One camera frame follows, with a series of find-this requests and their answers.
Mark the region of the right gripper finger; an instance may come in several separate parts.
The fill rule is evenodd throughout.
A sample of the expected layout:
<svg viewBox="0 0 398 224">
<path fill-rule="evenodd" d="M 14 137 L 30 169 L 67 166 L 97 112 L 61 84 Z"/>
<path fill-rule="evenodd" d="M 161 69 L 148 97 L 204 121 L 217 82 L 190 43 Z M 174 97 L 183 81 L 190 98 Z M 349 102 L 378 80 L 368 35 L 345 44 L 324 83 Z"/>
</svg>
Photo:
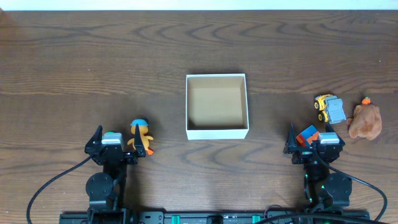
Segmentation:
<svg viewBox="0 0 398 224">
<path fill-rule="evenodd" d="M 326 130 L 326 133 L 335 132 L 335 130 L 332 128 L 331 124 L 329 124 L 329 123 L 327 123 L 327 124 L 325 125 L 325 130 Z M 340 138 L 339 135 L 338 135 L 338 137 L 339 137 L 339 139 L 340 139 L 340 142 L 339 142 L 338 144 L 344 146 L 344 145 L 345 145 L 344 140 L 342 140 L 342 139 Z"/>
<path fill-rule="evenodd" d="M 294 126 L 293 124 L 290 125 L 289 134 L 284 146 L 284 151 L 295 151 L 297 147 L 297 142 L 294 133 Z"/>
</svg>

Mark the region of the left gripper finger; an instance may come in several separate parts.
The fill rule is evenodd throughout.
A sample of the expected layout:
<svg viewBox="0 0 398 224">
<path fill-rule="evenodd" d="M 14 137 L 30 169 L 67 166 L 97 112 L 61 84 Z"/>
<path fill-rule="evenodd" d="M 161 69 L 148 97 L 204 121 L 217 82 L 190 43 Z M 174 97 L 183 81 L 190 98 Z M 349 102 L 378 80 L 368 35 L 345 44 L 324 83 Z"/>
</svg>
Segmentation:
<svg viewBox="0 0 398 224">
<path fill-rule="evenodd" d="M 103 132 L 103 127 L 102 127 L 102 125 L 99 125 L 98 128 L 96 129 L 94 135 L 92 135 L 92 137 L 86 143 L 85 147 L 86 148 L 95 148 L 97 145 L 100 145 L 101 141 L 102 141 L 102 132 Z"/>
<path fill-rule="evenodd" d="M 146 129 L 143 126 L 135 125 L 135 133 L 134 133 L 134 147 L 136 149 L 137 154 L 146 154 L 145 146 L 144 146 L 144 135 L 146 133 Z"/>
</svg>

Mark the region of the yellow grey toy truck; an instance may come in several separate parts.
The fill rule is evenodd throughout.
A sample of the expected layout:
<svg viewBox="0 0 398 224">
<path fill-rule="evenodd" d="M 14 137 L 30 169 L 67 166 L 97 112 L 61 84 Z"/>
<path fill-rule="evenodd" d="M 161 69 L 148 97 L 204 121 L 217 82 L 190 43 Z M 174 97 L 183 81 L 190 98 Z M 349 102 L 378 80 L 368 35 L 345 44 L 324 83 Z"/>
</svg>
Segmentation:
<svg viewBox="0 0 398 224">
<path fill-rule="evenodd" d="M 314 108 L 318 111 L 318 120 L 336 124 L 346 120 L 343 100 L 335 95 L 320 95 L 315 98 Z"/>
</svg>

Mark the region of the multicoloured puzzle cube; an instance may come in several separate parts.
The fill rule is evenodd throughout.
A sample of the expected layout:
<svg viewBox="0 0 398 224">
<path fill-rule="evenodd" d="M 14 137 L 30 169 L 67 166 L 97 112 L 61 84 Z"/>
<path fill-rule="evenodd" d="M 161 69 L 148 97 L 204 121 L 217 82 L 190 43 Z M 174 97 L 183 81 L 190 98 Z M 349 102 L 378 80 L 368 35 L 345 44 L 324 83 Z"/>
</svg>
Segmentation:
<svg viewBox="0 0 398 224">
<path fill-rule="evenodd" d="M 296 136 L 296 140 L 298 145 L 303 147 L 310 147 L 313 141 L 318 139 L 320 132 L 314 127 L 314 125 L 309 126 L 307 129 L 302 131 L 298 136 Z"/>
</svg>

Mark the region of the orange duck toy blue hat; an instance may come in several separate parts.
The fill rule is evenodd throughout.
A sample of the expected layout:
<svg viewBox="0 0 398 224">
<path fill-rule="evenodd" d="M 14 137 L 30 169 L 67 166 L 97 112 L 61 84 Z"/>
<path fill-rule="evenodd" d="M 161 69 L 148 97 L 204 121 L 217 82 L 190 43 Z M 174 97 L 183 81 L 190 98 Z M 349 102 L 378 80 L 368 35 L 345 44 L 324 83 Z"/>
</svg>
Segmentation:
<svg viewBox="0 0 398 224">
<path fill-rule="evenodd" d="M 142 140 L 144 149 L 148 153 L 149 156 L 153 155 L 154 150 L 149 147 L 150 140 L 154 138 L 150 135 L 147 135 L 149 132 L 149 125 L 146 120 L 144 119 L 135 119 L 131 123 L 131 133 L 135 136 L 136 135 L 136 126 L 139 128 L 139 135 Z"/>
</svg>

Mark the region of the brown plush toy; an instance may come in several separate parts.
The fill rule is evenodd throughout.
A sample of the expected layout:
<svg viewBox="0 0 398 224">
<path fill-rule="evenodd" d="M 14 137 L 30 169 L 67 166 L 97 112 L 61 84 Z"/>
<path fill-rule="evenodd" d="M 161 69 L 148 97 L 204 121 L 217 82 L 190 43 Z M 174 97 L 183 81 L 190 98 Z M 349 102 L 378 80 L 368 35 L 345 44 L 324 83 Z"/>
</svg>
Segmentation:
<svg viewBox="0 0 398 224">
<path fill-rule="evenodd" d="M 380 109 L 371 103 L 369 97 L 365 97 L 360 105 L 353 111 L 353 117 L 346 120 L 348 134 L 351 138 L 376 139 L 382 131 L 382 119 Z"/>
</svg>

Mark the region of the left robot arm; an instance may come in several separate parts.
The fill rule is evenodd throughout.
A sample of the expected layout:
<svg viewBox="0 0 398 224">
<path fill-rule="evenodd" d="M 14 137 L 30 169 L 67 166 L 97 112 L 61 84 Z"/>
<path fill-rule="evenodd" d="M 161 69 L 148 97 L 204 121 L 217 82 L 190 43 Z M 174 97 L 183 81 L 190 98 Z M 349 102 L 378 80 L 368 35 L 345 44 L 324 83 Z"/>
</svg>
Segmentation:
<svg viewBox="0 0 398 224">
<path fill-rule="evenodd" d="M 95 213 L 116 212 L 123 205 L 127 166 L 137 164 L 137 159 L 146 156 L 139 126 L 134 133 L 135 151 L 125 151 L 121 133 L 103 133 L 98 126 L 85 145 L 85 153 L 99 166 L 102 172 L 92 175 L 86 183 L 89 209 Z"/>
</svg>

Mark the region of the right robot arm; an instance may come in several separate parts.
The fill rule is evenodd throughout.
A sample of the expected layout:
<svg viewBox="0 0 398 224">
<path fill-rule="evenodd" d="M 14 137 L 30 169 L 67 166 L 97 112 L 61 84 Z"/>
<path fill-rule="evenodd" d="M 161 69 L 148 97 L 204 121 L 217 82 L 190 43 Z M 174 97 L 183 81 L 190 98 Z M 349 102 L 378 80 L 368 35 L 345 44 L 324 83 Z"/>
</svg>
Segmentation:
<svg viewBox="0 0 398 224">
<path fill-rule="evenodd" d="M 292 164 L 303 165 L 304 193 L 312 212 L 342 210 L 349 206 L 352 193 L 352 180 L 337 172 L 331 173 L 328 168 L 339 158 L 345 142 L 330 124 L 325 129 L 310 145 L 300 145 L 291 126 L 283 150 L 284 154 L 292 156 Z"/>
</svg>

